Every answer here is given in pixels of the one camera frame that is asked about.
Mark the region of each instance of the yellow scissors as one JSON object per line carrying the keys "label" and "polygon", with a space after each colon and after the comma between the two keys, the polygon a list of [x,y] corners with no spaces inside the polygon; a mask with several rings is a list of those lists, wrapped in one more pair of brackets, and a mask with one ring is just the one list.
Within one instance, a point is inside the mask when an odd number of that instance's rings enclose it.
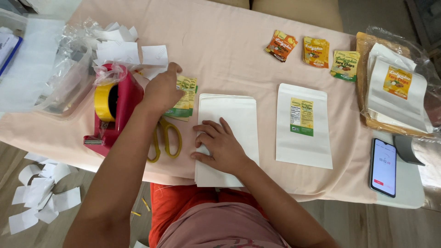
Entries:
{"label": "yellow scissors", "polygon": [[[179,153],[181,152],[181,148],[182,148],[182,137],[181,137],[181,133],[179,132],[179,129],[175,125],[166,121],[165,118],[161,116],[161,118],[158,121],[158,124],[155,127],[155,131],[153,132],[153,143],[155,145],[156,157],[154,159],[150,159],[149,157],[147,157],[147,161],[149,161],[150,163],[155,163],[156,161],[158,161],[159,155],[161,154],[161,151],[159,150],[158,136],[157,136],[157,132],[156,132],[156,129],[158,128],[158,126],[162,127],[163,134],[164,134],[164,141],[165,141],[165,152],[167,153],[167,155],[169,157],[177,158],[179,156]],[[170,143],[168,141],[168,129],[169,128],[172,128],[176,131],[176,133],[178,135],[178,139],[179,139],[178,150],[176,151],[175,154],[170,153]]]}

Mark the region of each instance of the hand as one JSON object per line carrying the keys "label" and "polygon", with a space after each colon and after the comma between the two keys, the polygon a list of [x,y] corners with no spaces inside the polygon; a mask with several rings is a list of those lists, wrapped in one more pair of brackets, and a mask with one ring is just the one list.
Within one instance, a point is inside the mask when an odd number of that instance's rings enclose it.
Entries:
{"label": "hand", "polygon": [[182,68],[178,64],[174,62],[168,64],[166,72],[158,74],[147,84],[142,104],[159,114],[173,108],[185,95],[185,91],[176,89],[176,73],[181,72]]}
{"label": "hand", "polygon": [[237,176],[256,163],[245,154],[228,123],[223,118],[219,121],[222,126],[212,120],[204,120],[203,125],[193,127],[195,131],[204,132],[196,138],[196,148],[204,144],[211,156],[194,152],[191,157],[219,171]]}

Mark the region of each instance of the red tape dispenser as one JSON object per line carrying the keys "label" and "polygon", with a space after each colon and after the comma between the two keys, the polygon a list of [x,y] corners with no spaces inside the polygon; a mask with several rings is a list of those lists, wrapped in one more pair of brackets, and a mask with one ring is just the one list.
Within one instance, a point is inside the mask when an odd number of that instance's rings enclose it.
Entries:
{"label": "red tape dispenser", "polygon": [[[112,64],[103,66],[108,71],[112,70]],[[84,136],[84,145],[103,156],[107,156],[135,106],[144,98],[141,85],[125,66],[120,67],[123,72],[116,72],[119,79],[117,83],[102,80],[95,87],[95,131],[93,136]]]}

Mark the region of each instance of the orange label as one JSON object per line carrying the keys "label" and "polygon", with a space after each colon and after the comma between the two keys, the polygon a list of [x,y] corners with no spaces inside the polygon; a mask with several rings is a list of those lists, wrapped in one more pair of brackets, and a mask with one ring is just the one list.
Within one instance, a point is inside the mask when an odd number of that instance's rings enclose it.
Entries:
{"label": "orange label", "polygon": [[306,36],[303,39],[303,61],[318,68],[329,68],[329,42]]}
{"label": "orange label", "polygon": [[289,53],[294,49],[297,43],[298,42],[295,40],[294,36],[287,35],[282,31],[276,30],[276,32],[274,32],[273,39],[265,48],[265,51],[274,56],[280,62],[285,62]]}
{"label": "orange label", "polygon": [[411,83],[412,73],[390,65],[383,84],[383,90],[407,100]]}

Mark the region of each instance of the phone screen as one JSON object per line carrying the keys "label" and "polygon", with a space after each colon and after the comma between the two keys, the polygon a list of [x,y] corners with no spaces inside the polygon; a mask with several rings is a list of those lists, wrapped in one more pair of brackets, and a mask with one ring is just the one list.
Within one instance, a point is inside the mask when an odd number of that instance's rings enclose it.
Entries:
{"label": "phone screen", "polygon": [[379,139],[374,139],[373,146],[370,185],[385,195],[395,197],[396,148]]}

